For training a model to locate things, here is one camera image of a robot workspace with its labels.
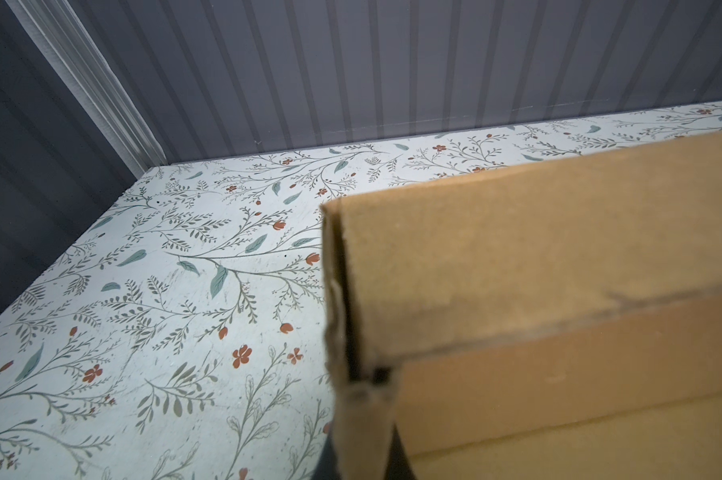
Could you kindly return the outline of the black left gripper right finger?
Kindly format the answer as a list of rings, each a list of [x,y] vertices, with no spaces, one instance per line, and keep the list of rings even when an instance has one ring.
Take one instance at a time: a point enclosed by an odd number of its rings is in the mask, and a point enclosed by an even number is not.
[[[387,480],[416,480],[416,475],[407,457],[398,429],[393,435],[388,456]]]

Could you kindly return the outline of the brown cardboard box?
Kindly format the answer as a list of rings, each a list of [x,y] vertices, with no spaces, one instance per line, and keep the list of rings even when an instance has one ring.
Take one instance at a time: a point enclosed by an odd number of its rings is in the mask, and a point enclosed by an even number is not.
[[[722,479],[722,132],[322,211],[340,479]]]

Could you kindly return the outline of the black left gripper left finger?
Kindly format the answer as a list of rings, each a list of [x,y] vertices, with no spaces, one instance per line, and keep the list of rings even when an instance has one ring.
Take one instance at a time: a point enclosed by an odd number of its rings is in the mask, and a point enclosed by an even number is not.
[[[312,480],[340,480],[337,467],[333,437],[329,435],[321,451],[317,466],[311,476]]]

